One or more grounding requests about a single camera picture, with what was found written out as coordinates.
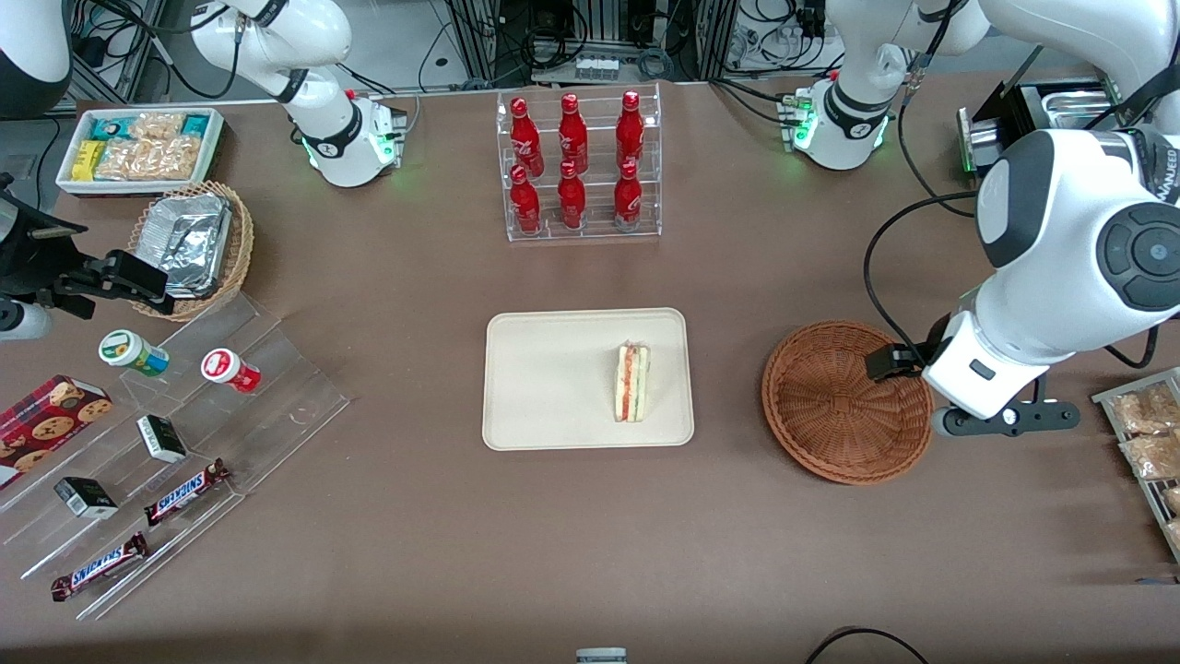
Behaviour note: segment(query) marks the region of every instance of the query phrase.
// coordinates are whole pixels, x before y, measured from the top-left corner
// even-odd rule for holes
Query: tabletop
[[[999,78],[931,75],[913,101],[906,137],[937,189],[963,186],[955,110]],[[800,324],[881,324],[865,244],[925,193],[892,127],[863,167],[832,172],[708,85],[661,93],[664,234],[584,246],[509,244],[494,92],[425,99],[405,165],[349,190],[308,166],[278,105],[222,106],[215,175],[256,225],[245,290],[355,402],[101,620],[53,611],[0,559],[4,659],[543,663],[622,645],[637,664],[755,664],[801,662],[844,625],[931,662],[1175,657],[1180,596],[1133,584],[1174,567],[1087,399],[1152,370],[1106,354],[1055,367],[1050,395],[1083,413],[1071,432],[936,439],[876,487],[808,474],[763,421],[762,367]],[[55,213],[90,225],[78,244],[100,255],[144,204],[63,193]],[[990,274],[970,219],[936,208],[878,251],[877,290],[918,336]],[[656,305],[687,318],[688,445],[484,446],[492,316]],[[54,374],[113,382],[94,349],[114,327],[175,329],[125,302],[55,320],[47,341],[0,347],[0,403]],[[1160,337],[1156,372],[1180,364],[1180,336]]]

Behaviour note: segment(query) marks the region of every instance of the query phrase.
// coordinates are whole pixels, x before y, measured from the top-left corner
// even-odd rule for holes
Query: red cap bottle
[[[627,159],[638,163],[643,158],[643,117],[640,114],[640,93],[634,90],[623,92],[623,112],[615,126],[615,139],[618,144],[618,167]]]
[[[615,226],[623,232],[634,232],[640,226],[640,199],[643,185],[636,178],[640,167],[635,159],[623,162],[622,177],[615,184]]]
[[[562,158],[573,162],[579,173],[590,167],[590,145],[586,136],[586,120],[578,111],[578,96],[562,96],[562,124],[557,127],[562,142]]]
[[[540,232],[540,198],[537,189],[529,182],[529,173],[520,164],[513,164],[509,171],[512,178],[512,189],[509,197],[512,198],[512,213],[517,217],[520,232],[536,235]]]
[[[540,177],[545,172],[545,159],[540,156],[540,133],[529,117],[529,104],[517,97],[509,107],[512,110],[512,151],[517,163],[526,169],[529,177]]]
[[[562,199],[562,223],[570,230],[581,230],[586,219],[586,188],[578,177],[578,169],[572,159],[562,162],[562,182],[557,185],[557,196]]]

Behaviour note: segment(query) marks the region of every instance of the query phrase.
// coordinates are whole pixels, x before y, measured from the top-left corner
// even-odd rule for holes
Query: acrylic bottle rack
[[[640,114],[643,116],[643,158],[640,159],[638,180],[643,186],[640,224],[631,232],[615,228],[615,183],[618,182],[616,160],[615,126],[622,112],[623,92],[640,93]],[[500,188],[504,190],[504,218],[509,239],[517,242],[544,242],[552,239],[651,239],[663,230],[663,200],[661,180],[663,177],[658,85],[586,86],[577,87],[578,105],[586,121],[590,147],[590,167],[582,173],[586,188],[586,221],[581,230],[571,230],[562,223],[560,200],[557,185],[562,180],[562,150],[557,127],[562,121],[562,91],[549,88],[520,90],[500,93],[497,97],[497,144],[500,157]],[[529,103],[529,114],[540,132],[540,152],[545,159],[545,171],[532,180],[540,196],[540,232],[525,235],[512,212],[509,191],[512,182],[509,169],[516,163],[512,152],[512,114],[509,101],[520,97]]]
[[[100,618],[159,572],[348,406],[291,346],[278,320],[244,294],[203,311],[159,346],[171,356],[165,374],[124,373],[106,389],[114,405],[110,414],[0,494],[0,555],[21,579],[45,589],[46,603],[54,579],[144,532],[150,557],[63,603],[61,611],[79,620]],[[201,376],[199,362],[215,348],[231,349],[261,370],[253,394]],[[188,449],[182,462],[148,455],[136,427],[146,414],[172,421]],[[149,530],[143,508],[218,458],[230,479]],[[65,476],[98,480],[118,512],[105,521],[74,517],[53,491]]]

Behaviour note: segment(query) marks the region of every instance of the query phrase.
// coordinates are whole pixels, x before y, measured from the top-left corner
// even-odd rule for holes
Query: beige tray
[[[648,418],[615,422],[618,347],[651,349]],[[682,446],[693,438],[684,316],[674,308],[503,313],[487,323],[493,451]]]

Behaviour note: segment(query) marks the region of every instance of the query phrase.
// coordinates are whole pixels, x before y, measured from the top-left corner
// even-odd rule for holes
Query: brown wicker basket
[[[766,421],[812,473],[845,485],[892,480],[930,445],[935,405],[919,379],[873,383],[865,356],[892,344],[861,322],[801,327],[774,350],[762,375]]]
[[[214,303],[237,295],[245,281],[245,272],[250,269],[250,251],[254,249],[254,221],[250,218],[250,210],[245,209],[242,198],[219,182],[202,182],[169,191],[163,198],[179,196],[196,196],[197,193],[217,193],[230,200],[234,205],[234,218],[230,221],[230,235],[225,239],[225,257],[222,259],[221,274],[217,275],[217,291],[203,300],[176,300],[176,308],[171,315],[164,315],[152,310],[144,304],[132,302],[131,305],[144,315],[153,317],[166,317],[177,322],[188,322],[197,316],[202,310]],[[139,215],[139,222],[131,231],[131,241],[127,242],[127,250],[135,251],[139,243],[139,234],[144,229],[144,219],[148,218],[148,209]]]

